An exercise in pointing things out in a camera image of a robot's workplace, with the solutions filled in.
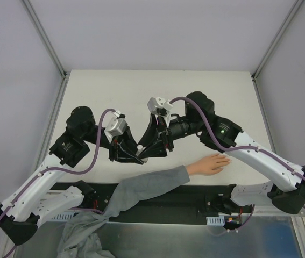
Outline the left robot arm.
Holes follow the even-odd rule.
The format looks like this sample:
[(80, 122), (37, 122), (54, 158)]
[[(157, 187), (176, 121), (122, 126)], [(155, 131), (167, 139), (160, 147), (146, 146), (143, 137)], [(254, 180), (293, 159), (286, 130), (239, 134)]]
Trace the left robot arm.
[(30, 240), (38, 228), (57, 214), (79, 206), (88, 209), (94, 197), (89, 185), (76, 182), (51, 201), (40, 200), (64, 175), (83, 175), (94, 167), (100, 148), (109, 151), (109, 160), (143, 164), (138, 157), (125, 115), (106, 109), (99, 122), (91, 108), (76, 107), (38, 169), (9, 198), (0, 202), (0, 229), (20, 246)]

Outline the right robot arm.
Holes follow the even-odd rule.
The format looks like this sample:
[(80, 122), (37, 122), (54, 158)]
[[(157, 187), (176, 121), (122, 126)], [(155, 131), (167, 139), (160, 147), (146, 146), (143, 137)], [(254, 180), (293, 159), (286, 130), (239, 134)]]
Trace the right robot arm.
[(239, 125), (215, 113), (215, 103), (195, 91), (166, 100), (152, 97), (147, 103), (149, 125), (138, 143), (138, 158), (165, 157), (174, 141), (197, 135), (206, 147), (244, 162), (268, 178), (254, 185), (228, 185), (220, 206), (228, 214), (246, 205), (273, 205), (288, 214), (305, 206), (305, 165), (287, 161), (252, 139)]

